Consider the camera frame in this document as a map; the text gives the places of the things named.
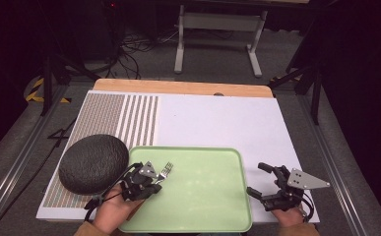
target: cable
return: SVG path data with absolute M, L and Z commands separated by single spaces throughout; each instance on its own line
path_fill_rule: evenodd
M 49 157 L 52 155 L 52 153 L 54 152 L 54 150 L 59 146 L 59 143 L 61 142 L 61 140 L 64 138 L 65 134 L 67 133 L 67 131 L 71 128 L 71 126 L 76 122 L 77 120 L 77 117 L 74 118 L 74 120 L 70 123 L 70 125 L 68 125 L 67 129 L 65 130 L 62 130 L 61 133 L 60 133 L 60 136 L 57 140 L 57 142 L 55 143 L 55 145 L 52 147 L 51 151 L 48 153 L 48 155 L 46 156 L 46 158 L 42 161 L 42 163 L 40 164 L 40 166 L 37 168 L 37 170 L 35 171 L 35 173 L 33 174 L 33 176 L 31 177 L 31 179 L 28 181 L 28 183 L 24 186 L 24 188 L 22 188 L 22 190 L 18 193 L 18 195 L 16 197 L 14 197 L 12 199 L 12 201 L 8 204 L 8 206 L 2 211 L 0 212 L 0 221 L 3 219 L 3 217 L 6 215 L 6 213 L 9 211 L 9 209 L 12 207 L 12 205 L 16 202 L 16 200 L 21 196 L 21 194 L 25 191 L 25 189 L 30 185 L 30 183 L 33 181 L 33 179 L 36 177 L 36 175 L 39 173 L 39 171 L 42 169 L 42 167 L 45 165 L 46 161 L 49 159 Z

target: light green tray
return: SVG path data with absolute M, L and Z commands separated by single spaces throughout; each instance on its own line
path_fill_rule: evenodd
M 245 232 L 252 224 L 239 153 L 232 148 L 134 147 L 130 163 L 173 168 L 130 221 L 130 233 Z

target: metal leg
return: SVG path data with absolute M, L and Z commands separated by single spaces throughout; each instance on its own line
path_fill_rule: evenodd
M 264 28 L 264 23 L 266 22 L 267 13 L 267 11 L 263 11 L 261 13 L 261 18 L 258 19 L 258 24 L 254 32 L 254 39 L 251 44 L 246 45 L 255 77 L 261 77 L 263 75 L 258 63 L 257 55 L 255 54 L 255 50 L 257 49 L 258 41 L 260 40 L 261 32 Z
M 180 15 L 178 17 L 178 46 L 177 46 L 177 54 L 175 55 L 175 66 L 174 72 L 176 74 L 180 74 L 183 68 L 183 57 L 184 57 L 184 6 L 180 6 Z

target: black cable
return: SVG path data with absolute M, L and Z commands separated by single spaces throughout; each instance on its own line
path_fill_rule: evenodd
M 315 212 L 315 205 L 313 204 L 312 200 L 307 194 L 303 194 L 303 195 L 305 195 L 310 202 L 299 195 L 293 195 L 293 196 L 301 200 L 302 202 L 304 202 L 309 207 L 309 213 L 304 217 L 304 221 L 309 222 L 309 220 L 313 217 L 313 214 Z
M 136 75 L 136 76 L 135 76 L 135 80 L 141 79 L 141 75 L 140 75 L 140 73 L 139 73 L 139 65 L 138 65 L 137 61 L 135 60 L 135 58 L 133 58 L 131 55 L 129 55 L 129 54 L 128 54 L 127 52 L 125 52 L 125 51 L 123 51 L 123 54 L 124 54 L 126 60 L 128 60 L 127 57 L 131 58 L 131 59 L 134 61 L 135 66 L 136 66 L 136 68 L 137 68 L 136 70 L 133 70 L 133 69 L 127 67 L 126 65 L 124 65 L 124 64 L 122 63 L 122 61 L 121 61 L 120 59 L 118 59 L 119 64 L 125 69 L 125 71 L 126 71 L 126 75 L 128 76 L 128 78 L 129 78 L 129 74 L 128 74 L 127 70 L 129 70 L 129 71 L 135 73 L 135 75 Z
M 6 215 L 6 213 L 9 211 L 9 209 L 12 207 L 12 205 L 16 202 L 16 200 L 21 196 L 21 194 L 25 191 L 25 189 L 30 185 L 30 183 L 33 181 L 33 179 L 36 177 L 36 175 L 39 173 L 39 171 L 42 169 L 42 167 L 45 165 L 46 161 L 49 159 L 49 157 L 52 155 L 53 151 L 59 146 L 59 143 L 61 142 L 61 140 L 64 138 L 65 134 L 67 133 L 67 131 L 70 129 L 70 127 L 76 122 L 77 120 L 77 117 L 70 123 L 70 125 L 68 125 L 67 129 L 65 130 L 62 130 L 61 133 L 60 133 L 60 136 L 58 137 L 58 140 L 57 142 L 55 143 L 55 145 L 52 147 L 51 151 L 48 153 L 48 155 L 46 156 L 46 158 L 42 161 L 42 163 L 40 164 L 40 166 L 37 168 L 37 170 L 35 171 L 35 173 L 33 174 L 33 176 L 31 177 L 31 179 L 28 181 L 27 184 L 25 184 L 24 188 L 18 193 L 18 195 L 16 197 L 14 197 L 12 199 L 12 201 L 8 204 L 8 206 L 2 211 L 0 212 L 0 221 L 3 219 L 3 217 Z

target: floor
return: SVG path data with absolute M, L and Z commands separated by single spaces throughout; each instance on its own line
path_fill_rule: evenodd
M 286 74 L 286 66 L 302 40 L 295 31 L 265 30 L 257 49 L 263 71 L 263 77 L 258 79 L 252 74 L 244 48 L 250 34 L 189 31 L 183 72 L 179 75 L 173 72 L 175 31 L 154 47 L 134 43 L 135 35 L 131 33 L 126 38 L 130 44 L 124 50 L 130 56 L 120 56 L 123 65 L 119 62 L 110 71 L 99 73 L 102 77 L 266 85 L 271 78 Z M 90 70 L 99 67 L 99 62 L 87 64 Z M 27 93 L 37 79 L 32 78 Z M 0 235 L 69 235 L 80 225 L 80 222 L 41 221 L 35 215 L 66 144 L 63 140 L 57 146 L 57 141 L 49 136 L 69 127 L 93 83 L 86 77 L 75 76 L 69 86 L 55 86 L 54 99 L 69 98 L 71 102 L 55 102 L 45 116 L 40 116 L 42 103 L 30 101 L 0 143 L 0 211 L 4 212 L 0 214 Z M 325 92 L 321 94 L 316 126 L 309 114 L 312 90 L 307 95 L 296 95 L 294 85 L 295 82 L 281 85 L 274 94 L 303 171 L 332 183 L 333 188 L 312 191 L 321 219 L 318 224 L 321 235 L 381 235 L 381 207 L 356 165 Z M 276 235 L 277 227 L 277 224 L 253 225 L 248 235 Z

